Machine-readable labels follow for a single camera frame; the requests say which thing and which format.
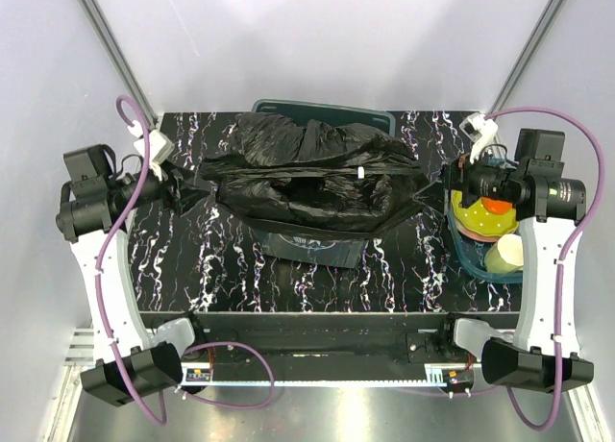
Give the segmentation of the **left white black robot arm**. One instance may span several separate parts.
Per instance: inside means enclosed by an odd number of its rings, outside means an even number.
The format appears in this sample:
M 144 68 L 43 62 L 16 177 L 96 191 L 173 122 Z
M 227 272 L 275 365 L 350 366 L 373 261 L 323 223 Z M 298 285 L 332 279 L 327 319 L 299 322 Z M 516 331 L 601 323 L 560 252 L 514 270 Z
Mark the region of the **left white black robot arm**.
M 176 386 L 181 358 L 200 359 L 208 339 L 186 315 L 148 332 L 135 299 L 128 261 L 129 212 L 160 200 L 154 175 L 141 184 L 119 176 L 114 152 L 96 144 L 64 154 L 69 180 L 61 188 L 56 225 L 82 272 L 93 327 L 93 366 L 81 375 L 86 393 L 114 406 Z

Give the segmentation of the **dark green trash bin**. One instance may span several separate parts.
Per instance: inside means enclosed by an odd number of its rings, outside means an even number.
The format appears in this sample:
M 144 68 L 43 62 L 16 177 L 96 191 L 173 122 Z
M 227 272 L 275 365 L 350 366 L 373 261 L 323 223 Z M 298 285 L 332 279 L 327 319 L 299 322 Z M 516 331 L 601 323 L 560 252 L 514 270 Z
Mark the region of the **dark green trash bin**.
M 358 123 L 379 129 L 391 137 L 396 135 L 395 118 L 384 110 L 260 99 L 254 103 L 252 111 L 280 114 L 293 119 L 299 125 L 304 125 L 311 119 L 333 127 Z M 367 245 L 365 239 L 333 241 L 262 230 L 254 230 L 254 234 L 267 256 L 337 268 L 357 267 Z

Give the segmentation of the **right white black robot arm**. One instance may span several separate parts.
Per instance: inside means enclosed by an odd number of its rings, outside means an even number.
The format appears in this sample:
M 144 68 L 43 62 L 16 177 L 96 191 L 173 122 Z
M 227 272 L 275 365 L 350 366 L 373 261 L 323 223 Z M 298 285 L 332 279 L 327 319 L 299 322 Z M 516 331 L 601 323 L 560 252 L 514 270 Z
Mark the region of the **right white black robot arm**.
M 574 321 L 574 280 L 578 235 L 586 212 L 582 181 L 563 175 L 565 135 L 523 129 L 514 165 L 471 161 L 467 155 L 446 164 L 446 190 L 461 194 L 468 208 L 480 198 L 509 202 L 516 211 L 523 244 L 522 301 L 512 336 L 487 322 L 453 315 L 436 337 L 436 350 L 454 362 L 471 353 L 485 381 L 510 388 L 553 393 L 594 379 L 592 362 L 579 355 Z

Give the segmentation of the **black trash bag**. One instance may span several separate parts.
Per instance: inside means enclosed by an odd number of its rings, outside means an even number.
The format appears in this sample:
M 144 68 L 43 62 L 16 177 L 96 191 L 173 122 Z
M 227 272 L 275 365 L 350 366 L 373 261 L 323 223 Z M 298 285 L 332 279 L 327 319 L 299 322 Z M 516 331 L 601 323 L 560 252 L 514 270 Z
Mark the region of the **black trash bag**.
M 193 181 L 245 223 L 311 238 L 378 235 L 417 214 L 433 182 L 409 145 L 364 124 L 305 125 L 274 113 L 235 119 L 227 150 Z

